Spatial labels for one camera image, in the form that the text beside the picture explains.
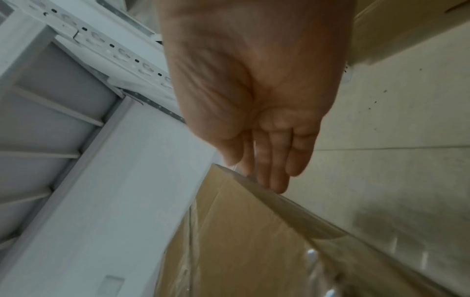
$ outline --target hand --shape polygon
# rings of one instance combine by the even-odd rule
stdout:
[[[256,168],[261,185],[285,192],[334,102],[355,1],[158,1],[188,127],[227,165]]]

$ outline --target cardboard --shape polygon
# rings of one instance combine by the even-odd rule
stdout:
[[[287,198],[213,165],[155,297],[453,296]]]

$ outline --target gray panel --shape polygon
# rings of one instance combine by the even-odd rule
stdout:
[[[67,162],[69,159],[0,158],[0,197],[50,186]]]
[[[16,232],[38,201],[0,207],[0,240]]]
[[[93,118],[102,118],[116,94],[56,45],[50,44],[18,85]]]
[[[0,144],[77,151],[94,126],[8,93],[0,104]]]

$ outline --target beige tile floor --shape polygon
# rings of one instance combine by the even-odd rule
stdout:
[[[286,196],[470,296],[470,7],[353,67]]]

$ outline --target finger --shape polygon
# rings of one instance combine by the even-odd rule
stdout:
[[[307,167],[319,132],[320,122],[314,125],[294,128],[292,146],[285,167],[286,172],[290,176],[298,176]]]
[[[260,185],[269,188],[271,177],[271,141],[263,130],[253,130],[256,157],[256,179]]]
[[[210,144],[220,152],[227,166],[237,165],[243,157],[243,139],[241,134],[230,140],[211,141]]]
[[[272,165],[269,187],[282,194],[289,186],[289,175],[285,171],[287,156],[292,143],[292,130],[269,132],[272,148]]]
[[[255,170],[255,150],[253,147],[253,135],[251,130],[242,132],[243,158],[238,164],[241,172],[246,176],[252,175]]]

